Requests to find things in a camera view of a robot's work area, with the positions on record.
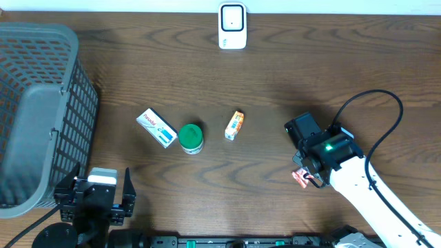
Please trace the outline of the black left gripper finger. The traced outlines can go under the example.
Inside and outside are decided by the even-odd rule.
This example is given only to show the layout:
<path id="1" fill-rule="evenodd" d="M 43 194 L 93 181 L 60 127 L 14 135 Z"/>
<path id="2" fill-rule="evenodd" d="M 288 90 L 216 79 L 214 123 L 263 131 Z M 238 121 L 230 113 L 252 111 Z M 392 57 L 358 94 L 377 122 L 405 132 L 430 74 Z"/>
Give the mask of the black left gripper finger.
<path id="1" fill-rule="evenodd" d="M 123 205 L 125 207 L 133 207 L 136 202 L 136 191 L 132 184 L 130 169 L 125 169 L 125 177 L 123 184 Z"/>
<path id="2" fill-rule="evenodd" d="M 55 193 L 71 193 L 74 189 L 76 177 L 80 172 L 80 162 L 78 162 L 71 172 L 69 172 L 55 187 Z"/>

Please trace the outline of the red Top chocolate bar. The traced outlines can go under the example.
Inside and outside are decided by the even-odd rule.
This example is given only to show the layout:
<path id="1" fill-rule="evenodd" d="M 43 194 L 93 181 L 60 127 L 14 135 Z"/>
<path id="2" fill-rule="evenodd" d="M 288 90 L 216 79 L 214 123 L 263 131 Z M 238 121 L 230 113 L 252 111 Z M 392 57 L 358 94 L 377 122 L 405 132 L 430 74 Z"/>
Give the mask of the red Top chocolate bar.
<path id="1" fill-rule="evenodd" d="M 305 189 L 308 184 L 311 182 L 311 180 L 314 179 L 312 175 L 310 175 L 305 169 L 299 168 L 291 173 L 294 180 L 303 188 Z"/>

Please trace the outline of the white Panadol box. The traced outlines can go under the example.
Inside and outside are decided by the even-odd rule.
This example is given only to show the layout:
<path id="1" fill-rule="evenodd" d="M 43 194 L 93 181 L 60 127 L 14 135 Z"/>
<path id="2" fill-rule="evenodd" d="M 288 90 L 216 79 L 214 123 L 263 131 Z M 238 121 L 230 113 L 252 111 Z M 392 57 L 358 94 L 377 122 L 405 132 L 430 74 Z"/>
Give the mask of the white Panadol box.
<path id="1" fill-rule="evenodd" d="M 164 148 L 168 148 L 177 138 L 177 131 L 153 108 L 148 108 L 136 122 L 146 129 Z"/>

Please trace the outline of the green lid jar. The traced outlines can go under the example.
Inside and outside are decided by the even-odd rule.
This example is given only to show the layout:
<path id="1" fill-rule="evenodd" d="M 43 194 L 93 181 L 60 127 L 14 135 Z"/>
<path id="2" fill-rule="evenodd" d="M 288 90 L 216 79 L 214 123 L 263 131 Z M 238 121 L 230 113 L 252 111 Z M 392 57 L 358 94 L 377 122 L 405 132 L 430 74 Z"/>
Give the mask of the green lid jar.
<path id="1" fill-rule="evenodd" d="M 178 139 L 183 151 L 187 154 L 194 155 L 203 149 L 203 132 L 195 124 L 184 125 L 178 133 Z"/>

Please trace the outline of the small orange carton box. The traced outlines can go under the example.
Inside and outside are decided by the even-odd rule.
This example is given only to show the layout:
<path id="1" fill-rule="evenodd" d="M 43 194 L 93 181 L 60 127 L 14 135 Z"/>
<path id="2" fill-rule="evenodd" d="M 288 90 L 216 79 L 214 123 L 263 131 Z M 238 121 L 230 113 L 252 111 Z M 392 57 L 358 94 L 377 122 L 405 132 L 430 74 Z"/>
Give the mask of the small orange carton box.
<path id="1" fill-rule="evenodd" d="M 239 133 L 243 121 L 244 121 L 244 114 L 239 111 L 235 111 L 233 117 L 230 119 L 227 127 L 225 128 L 225 137 L 231 141 L 233 141 L 237 134 Z"/>

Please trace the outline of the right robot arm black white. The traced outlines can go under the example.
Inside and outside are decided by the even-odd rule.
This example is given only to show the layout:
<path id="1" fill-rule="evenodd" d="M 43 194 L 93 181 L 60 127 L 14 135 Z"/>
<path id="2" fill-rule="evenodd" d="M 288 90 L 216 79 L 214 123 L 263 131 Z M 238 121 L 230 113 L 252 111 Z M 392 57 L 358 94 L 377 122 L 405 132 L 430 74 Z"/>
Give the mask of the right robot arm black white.
<path id="1" fill-rule="evenodd" d="M 367 221 L 386 247 L 439 247 L 440 235 L 426 226 L 388 188 L 339 125 L 319 128 L 307 112 L 284 125 L 297 152 L 292 173 L 301 187 L 332 187 Z"/>

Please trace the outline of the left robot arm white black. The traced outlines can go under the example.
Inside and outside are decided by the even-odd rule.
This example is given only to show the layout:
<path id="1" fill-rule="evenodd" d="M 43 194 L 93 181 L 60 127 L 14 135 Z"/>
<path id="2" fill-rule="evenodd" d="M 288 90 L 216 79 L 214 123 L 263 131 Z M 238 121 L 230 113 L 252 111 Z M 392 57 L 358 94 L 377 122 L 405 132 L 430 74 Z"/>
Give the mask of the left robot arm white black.
<path id="1" fill-rule="evenodd" d="M 115 203 L 118 172 L 115 169 L 94 167 L 85 178 L 79 176 L 80 165 L 55 187 L 55 211 L 61 222 L 44 228 L 32 246 L 41 248 L 69 247 L 149 247 L 150 241 L 142 232 L 133 229 L 111 231 L 132 217 L 136 191 L 126 169 L 120 203 Z"/>

